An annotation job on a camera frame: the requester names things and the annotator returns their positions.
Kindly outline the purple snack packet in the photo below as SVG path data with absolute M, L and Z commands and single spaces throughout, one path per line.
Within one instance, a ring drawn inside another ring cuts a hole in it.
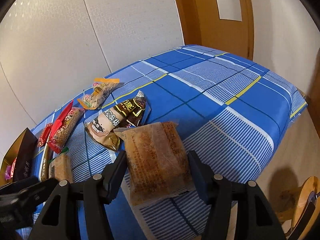
M 15 164 L 16 164 L 17 158 L 14 159 L 11 165 L 7 165 L 5 169 L 5 180 L 9 181 L 14 176 L 14 170 L 15 170 Z

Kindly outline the green cracker sandwich packet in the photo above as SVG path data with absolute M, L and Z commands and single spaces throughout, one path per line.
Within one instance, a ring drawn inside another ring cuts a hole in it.
M 50 162 L 48 178 L 55 178 L 58 181 L 67 180 L 73 183 L 73 175 L 71 170 L 71 159 L 68 155 L 69 148 L 65 147 Z

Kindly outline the red clear triangular snack packet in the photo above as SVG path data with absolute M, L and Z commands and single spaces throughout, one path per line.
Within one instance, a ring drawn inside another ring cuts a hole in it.
M 71 132 L 84 112 L 85 110 L 83 108 L 73 106 L 73 101 L 71 101 L 55 120 L 48 140 L 48 146 L 55 153 L 61 153 Z

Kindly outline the brown pastry clear packet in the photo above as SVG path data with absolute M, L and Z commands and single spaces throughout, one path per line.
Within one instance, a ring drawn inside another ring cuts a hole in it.
M 133 206 L 147 206 L 195 189 L 176 126 L 166 121 L 115 129 L 124 142 Z

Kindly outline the black yellow chocolate snack packet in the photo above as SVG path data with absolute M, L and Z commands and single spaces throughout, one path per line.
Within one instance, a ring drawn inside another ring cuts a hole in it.
M 135 97 L 126 99 L 102 111 L 92 121 L 85 123 L 85 130 L 97 144 L 117 151 L 120 138 L 114 133 L 116 128 L 135 128 L 146 123 L 151 112 L 147 97 L 140 90 Z

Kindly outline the orange clear nut packet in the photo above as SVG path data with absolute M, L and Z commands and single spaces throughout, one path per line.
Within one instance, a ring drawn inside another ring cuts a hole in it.
M 93 82 L 93 92 L 77 99 L 78 103 L 86 110 L 95 110 L 108 98 L 113 90 L 120 85 L 120 79 L 106 79 L 97 77 Z

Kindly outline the white gold long box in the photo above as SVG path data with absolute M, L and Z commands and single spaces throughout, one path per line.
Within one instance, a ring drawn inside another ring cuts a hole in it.
M 52 158 L 52 149 L 48 144 L 45 145 L 40 168 L 40 181 L 45 181 L 49 176 L 49 161 Z

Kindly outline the wooden stool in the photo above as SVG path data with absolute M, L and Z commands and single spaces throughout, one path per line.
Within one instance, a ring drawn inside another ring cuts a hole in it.
M 291 222 L 285 233 L 287 239 L 319 239 L 319 178 L 309 177 L 303 185 L 283 191 L 285 209 L 276 213 L 283 224 Z

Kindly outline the gold metal tin box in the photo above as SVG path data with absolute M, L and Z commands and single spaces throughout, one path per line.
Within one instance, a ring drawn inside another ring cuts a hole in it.
M 33 167 L 33 157 L 36 151 L 38 139 L 26 128 L 14 141 L 7 153 L 5 154 L 1 164 L 1 186 L 20 181 L 31 176 Z M 8 166 L 15 161 L 13 177 L 9 180 L 5 179 L 5 172 Z

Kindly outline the small red candy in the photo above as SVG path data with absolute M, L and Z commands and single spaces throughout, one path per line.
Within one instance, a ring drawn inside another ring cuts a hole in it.
M 53 126 L 52 122 L 46 124 L 46 126 L 44 127 L 44 129 L 38 139 L 38 143 L 37 143 L 38 147 L 43 147 L 46 144 L 48 137 L 50 135 L 50 132 L 52 130 L 52 126 Z

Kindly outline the blue plaid tablecloth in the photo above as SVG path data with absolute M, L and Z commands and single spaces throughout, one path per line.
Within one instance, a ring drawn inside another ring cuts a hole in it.
M 259 177 L 286 130 L 306 109 L 299 90 L 275 72 L 242 57 L 189 45 L 116 71 L 122 86 L 103 103 L 105 111 L 143 92 L 147 123 L 172 121 L 187 151 L 231 181 Z M 193 239 L 203 233 L 210 207 L 185 192 L 133 209 L 130 177 L 105 207 L 115 239 Z

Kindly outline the wooden cabinet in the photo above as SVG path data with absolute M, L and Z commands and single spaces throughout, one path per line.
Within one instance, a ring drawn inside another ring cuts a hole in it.
M 307 93 L 308 111 L 320 137 L 320 70 L 319 70 L 319 51 L 316 57 L 315 71 L 312 77 L 312 83 Z

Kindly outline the wooden door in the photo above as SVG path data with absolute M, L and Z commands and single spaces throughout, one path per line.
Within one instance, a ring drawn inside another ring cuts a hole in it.
M 222 19 L 217 0 L 175 0 L 185 45 L 201 45 L 252 60 L 254 17 L 251 0 L 239 0 L 241 20 Z

